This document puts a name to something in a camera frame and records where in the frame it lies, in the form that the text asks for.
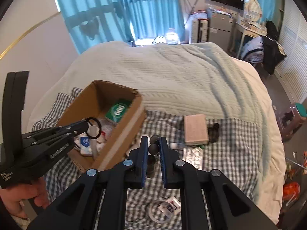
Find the person's left hand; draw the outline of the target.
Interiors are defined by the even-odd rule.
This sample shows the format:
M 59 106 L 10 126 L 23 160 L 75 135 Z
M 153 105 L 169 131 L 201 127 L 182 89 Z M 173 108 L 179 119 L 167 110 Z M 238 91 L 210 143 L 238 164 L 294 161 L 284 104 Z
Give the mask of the person's left hand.
M 5 208 L 11 215 L 23 219 L 28 217 L 20 204 L 23 199 L 33 198 L 36 206 L 43 207 L 44 209 L 50 204 L 44 178 L 41 177 L 31 183 L 31 185 L 18 184 L 6 189 L 1 189 L 1 199 Z

